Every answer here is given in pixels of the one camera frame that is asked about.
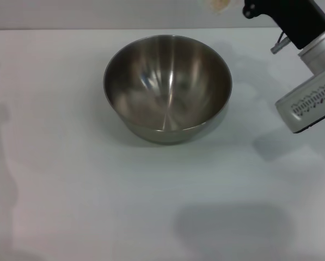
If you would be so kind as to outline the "stainless steel mixing bowl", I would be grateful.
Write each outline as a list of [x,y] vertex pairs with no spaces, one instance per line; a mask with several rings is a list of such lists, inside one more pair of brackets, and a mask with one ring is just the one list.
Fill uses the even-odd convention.
[[154,35],[112,57],[103,90],[133,134],[156,144],[178,144],[224,116],[232,75],[208,45],[185,36]]

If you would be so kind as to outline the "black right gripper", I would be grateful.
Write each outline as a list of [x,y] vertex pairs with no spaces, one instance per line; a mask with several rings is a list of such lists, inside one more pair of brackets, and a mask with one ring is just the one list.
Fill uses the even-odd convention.
[[325,13],[314,0],[244,0],[242,13],[247,19],[268,15],[297,49],[325,32]]

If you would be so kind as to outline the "beige rice grains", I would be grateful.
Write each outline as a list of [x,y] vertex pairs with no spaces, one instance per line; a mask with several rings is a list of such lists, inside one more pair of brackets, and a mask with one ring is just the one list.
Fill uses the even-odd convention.
[[225,10],[230,5],[231,0],[210,0],[212,8],[216,12]]

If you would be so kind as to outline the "clear plastic measuring cup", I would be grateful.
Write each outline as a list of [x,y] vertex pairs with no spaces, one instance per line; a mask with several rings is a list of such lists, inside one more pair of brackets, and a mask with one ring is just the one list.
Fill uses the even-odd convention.
[[232,10],[232,9],[235,9],[238,7],[243,7],[243,5],[244,5],[244,0],[231,0],[230,5],[225,10],[223,10],[221,12],[216,12],[213,8],[212,8],[212,10],[214,10],[216,13],[220,14],[220,13],[223,13],[228,10]]

